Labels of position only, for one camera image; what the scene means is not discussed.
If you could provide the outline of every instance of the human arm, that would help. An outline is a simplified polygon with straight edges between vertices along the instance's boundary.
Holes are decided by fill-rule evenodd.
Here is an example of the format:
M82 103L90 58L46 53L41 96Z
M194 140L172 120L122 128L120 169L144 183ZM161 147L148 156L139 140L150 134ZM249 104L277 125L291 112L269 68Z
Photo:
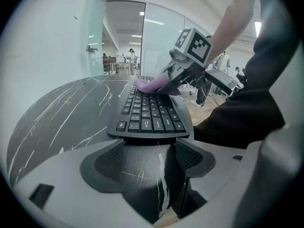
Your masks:
M210 39L213 49L206 65L226 50L245 30L252 16L256 0L233 0Z

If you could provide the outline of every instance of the marble desk surface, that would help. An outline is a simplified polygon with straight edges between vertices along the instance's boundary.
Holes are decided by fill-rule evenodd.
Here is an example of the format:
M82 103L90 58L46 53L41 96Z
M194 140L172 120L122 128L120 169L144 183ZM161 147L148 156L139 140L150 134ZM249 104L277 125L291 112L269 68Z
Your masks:
M116 103L134 76L79 79L49 92L21 117L10 138L7 170L12 186L51 156L111 138Z

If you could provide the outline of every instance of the key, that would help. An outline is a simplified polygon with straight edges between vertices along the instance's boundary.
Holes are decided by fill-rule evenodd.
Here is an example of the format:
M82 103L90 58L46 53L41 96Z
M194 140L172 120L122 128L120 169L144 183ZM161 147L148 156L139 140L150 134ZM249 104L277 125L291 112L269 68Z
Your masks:
M161 109L161 114L168 114L166 109Z
M145 107L142 108L142 111L143 111L143 112L149 112L149 111L150 111L150 108L148 108L148 107L145 106Z
M129 108L129 107L125 107L125 108L123 109L123 114L124 114L124 115L129 115L129 113L130 113L130 108Z
M133 114L141 114L141 110L140 109L138 109L138 108L133 108L133 110L132 110L132 113Z
M162 120L158 117L153 118L153 128L155 133L164 133L165 130L162 125Z
M175 113L170 113L170 117L171 117L172 121L179 121L180 120L179 117Z
M142 118L151 118L150 112L143 112Z
M118 125L117 125L116 130L120 131L120 132L124 132L126 124L127 124L126 122L119 122Z
M139 123L140 122L140 116L139 115L134 115L132 114L131 115L131 119L130 119L130 122L133 122L133 123Z
M175 133L175 129L168 114L161 115L166 133Z
M129 132L139 133L139 123L129 123Z
M176 128L176 132L182 133L185 131L184 127L182 126L181 122L173 122Z
M161 116L159 111L151 111L152 117Z
M152 133L152 125L150 119L142 119L142 133Z
M151 110L152 110L152 111L158 111L158 107L155 106L155 105L153 105L153 106L151 106Z
M167 109L169 113L175 113L175 110L172 107L168 107Z

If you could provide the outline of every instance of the floor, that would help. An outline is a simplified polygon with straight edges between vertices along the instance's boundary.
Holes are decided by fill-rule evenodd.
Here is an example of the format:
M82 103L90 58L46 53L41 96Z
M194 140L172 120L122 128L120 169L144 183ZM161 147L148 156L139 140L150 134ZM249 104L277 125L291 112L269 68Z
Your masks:
M181 93L182 93L181 97L183 98L183 101L185 102L185 104L190 112L193 126L200 124L202 121L204 121L206 118L208 118L210 116L211 112L213 111L213 109L215 108L214 105L216 105L216 103L210 96L208 96L208 99L214 105L210 101L206 100L204 106L202 108L198 108L197 106L193 105L190 102L191 100L197 99L197 95L195 93L192 93L192 95L190 95L189 90L181 91ZM219 105L223 104L226 100L225 95L216 95L212 89L209 92L209 95L211 95L211 96L214 95L214 97ZM177 217L174 210L172 208L170 208L158 221L156 221L154 223L153 226L155 228L163 228L163 227L169 226L179 220L180 219Z

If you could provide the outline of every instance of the black keyboard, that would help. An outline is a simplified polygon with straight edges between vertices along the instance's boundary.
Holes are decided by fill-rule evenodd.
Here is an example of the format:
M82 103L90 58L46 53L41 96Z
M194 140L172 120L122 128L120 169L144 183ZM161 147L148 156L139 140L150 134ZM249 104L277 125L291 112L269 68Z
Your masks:
M154 77L139 76L144 80ZM174 138L189 136L168 95L145 94L132 86L121 99L119 115L112 117L108 134L132 138Z

